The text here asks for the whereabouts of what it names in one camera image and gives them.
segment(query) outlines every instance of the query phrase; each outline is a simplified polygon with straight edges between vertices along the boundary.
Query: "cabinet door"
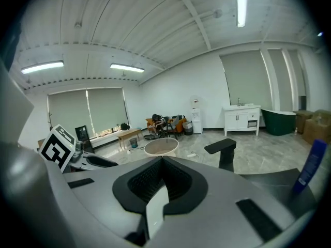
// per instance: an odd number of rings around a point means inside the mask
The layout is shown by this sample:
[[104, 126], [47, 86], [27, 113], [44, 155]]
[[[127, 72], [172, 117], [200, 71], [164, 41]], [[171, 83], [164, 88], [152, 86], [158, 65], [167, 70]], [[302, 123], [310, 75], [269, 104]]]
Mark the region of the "cabinet door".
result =
[[248, 127], [248, 112], [238, 113], [237, 128], [246, 129]]
[[237, 115], [238, 115], [237, 113], [226, 115], [227, 130], [236, 130], [237, 129]]

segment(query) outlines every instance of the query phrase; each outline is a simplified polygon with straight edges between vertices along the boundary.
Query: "chair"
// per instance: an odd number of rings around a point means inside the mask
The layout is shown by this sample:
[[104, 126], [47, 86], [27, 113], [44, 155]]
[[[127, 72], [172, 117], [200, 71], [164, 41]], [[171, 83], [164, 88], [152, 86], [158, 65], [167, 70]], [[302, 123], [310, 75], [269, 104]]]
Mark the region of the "chair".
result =
[[173, 133], [175, 135], [176, 140], [178, 140], [176, 135], [177, 133], [176, 125], [178, 124], [178, 122], [179, 122], [179, 115], [177, 115], [177, 117], [174, 120], [172, 120], [172, 122], [167, 123], [167, 126], [163, 128], [167, 132], [167, 136], [169, 134], [170, 137], [170, 133]]

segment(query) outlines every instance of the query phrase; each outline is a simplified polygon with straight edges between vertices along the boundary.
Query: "wooden table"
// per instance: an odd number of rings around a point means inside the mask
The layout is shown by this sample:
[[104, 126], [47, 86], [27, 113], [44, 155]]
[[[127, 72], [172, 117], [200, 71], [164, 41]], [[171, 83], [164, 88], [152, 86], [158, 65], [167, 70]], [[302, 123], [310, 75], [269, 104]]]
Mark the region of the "wooden table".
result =
[[123, 131], [123, 132], [119, 133], [119, 134], [117, 135], [117, 137], [118, 137], [119, 146], [121, 147], [121, 149], [123, 149], [123, 148], [122, 148], [121, 141], [123, 142], [124, 149], [126, 149], [126, 147], [125, 147], [125, 143], [124, 143], [124, 140], [127, 139], [127, 138], [130, 138], [130, 137], [132, 137], [132, 136], [137, 135], [138, 140], [140, 141], [140, 139], [139, 139], [139, 135], [138, 135], [139, 133], [141, 134], [141, 136], [143, 136], [142, 131], [141, 131], [141, 130], [138, 130], [138, 129], [131, 129], [131, 130]]

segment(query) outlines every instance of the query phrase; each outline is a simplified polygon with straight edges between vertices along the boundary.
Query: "ceiling light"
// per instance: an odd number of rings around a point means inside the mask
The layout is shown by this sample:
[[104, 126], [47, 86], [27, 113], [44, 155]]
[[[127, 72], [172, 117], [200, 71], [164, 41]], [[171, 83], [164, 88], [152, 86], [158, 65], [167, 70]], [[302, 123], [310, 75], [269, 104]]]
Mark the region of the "ceiling light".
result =
[[26, 68], [23, 68], [21, 72], [23, 74], [30, 73], [30, 72], [36, 72], [40, 70], [50, 69], [50, 68], [57, 68], [57, 67], [63, 67], [63, 61], [54, 61], [52, 63], [46, 63], [46, 64], [37, 64], [33, 66], [29, 66]]
[[237, 0], [237, 27], [244, 27], [246, 22], [247, 0]]
[[127, 71], [132, 71], [132, 72], [143, 72], [143, 71], [145, 71], [145, 69], [141, 69], [141, 68], [137, 68], [137, 67], [129, 66], [129, 65], [122, 65], [122, 64], [111, 64], [110, 68], [127, 70]]

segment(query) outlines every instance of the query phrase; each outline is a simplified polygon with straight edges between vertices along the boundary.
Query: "white wall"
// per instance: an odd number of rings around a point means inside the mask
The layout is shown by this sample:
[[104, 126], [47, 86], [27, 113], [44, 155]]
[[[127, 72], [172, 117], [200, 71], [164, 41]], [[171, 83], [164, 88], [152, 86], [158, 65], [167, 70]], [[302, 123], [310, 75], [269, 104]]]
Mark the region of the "white wall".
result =
[[[303, 61], [307, 93], [307, 109], [331, 110], [331, 70], [323, 54], [310, 47], [293, 43], [247, 43], [212, 51], [183, 62], [142, 84], [145, 117], [185, 114], [190, 120], [190, 97], [201, 102], [204, 128], [224, 128], [222, 107], [229, 105], [229, 92], [220, 56], [251, 50], [261, 50], [272, 92], [273, 109], [279, 110], [279, 92], [275, 69], [268, 49], [298, 50]], [[298, 96], [294, 97], [296, 110]]]
[[222, 107], [230, 105], [228, 85], [217, 52], [188, 60], [142, 84], [145, 117], [186, 115], [190, 98], [197, 98], [204, 128], [223, 128]]
[[56, 92], [95, 88], [95, 87], [122, 87], [126, 103], [129, 123], [133, 128], [146, 128], [146, 121], [143, 116], [141, 87], [137, 82], [125, 82], [119, 80], [86, 80], [86, 83], [79, 81], [55, 83], [52, 86], [40, 86], [36, 89], [25, 91], [27, 98], [34, 105], [34, 109], [27, 120], [19, 143], [30, 149], [38, 147], [38, 140], [46, 138], [49, 134], [47, 95]]

